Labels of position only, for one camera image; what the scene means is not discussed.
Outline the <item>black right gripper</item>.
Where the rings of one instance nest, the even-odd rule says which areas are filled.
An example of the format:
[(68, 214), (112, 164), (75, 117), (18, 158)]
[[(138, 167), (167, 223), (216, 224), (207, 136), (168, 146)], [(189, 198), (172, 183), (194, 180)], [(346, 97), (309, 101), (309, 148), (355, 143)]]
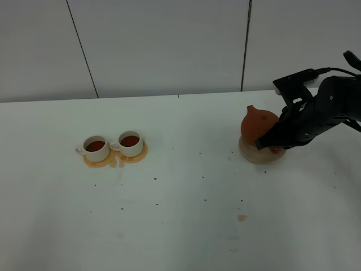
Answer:
[(319, 111), (315, 99), (303, 104), (297, 102), (296, 105), (299, 105), (298, 109), (303, 106), (303, 109), (289, 117), (286, 117), (289, 107), (282, 109), (279, 122), (256, 140), (258, 150), (266, 147), (288, 150), (304, 146), (332, 126), (333, 118)]

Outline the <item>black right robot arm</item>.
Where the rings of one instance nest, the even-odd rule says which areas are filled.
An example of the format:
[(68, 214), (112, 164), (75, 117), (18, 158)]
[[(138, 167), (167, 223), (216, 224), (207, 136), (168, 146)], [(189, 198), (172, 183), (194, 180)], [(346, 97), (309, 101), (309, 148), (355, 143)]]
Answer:
[(258, 150), (304, 146), (340, 123), (360, 131), (360, 74), (343, 70), (343, 76), (327, 77), (316, 95), (306, 87), (333, 70), (310, 68), (273, 81), (286, 106), (279, 121), (255, 141)]

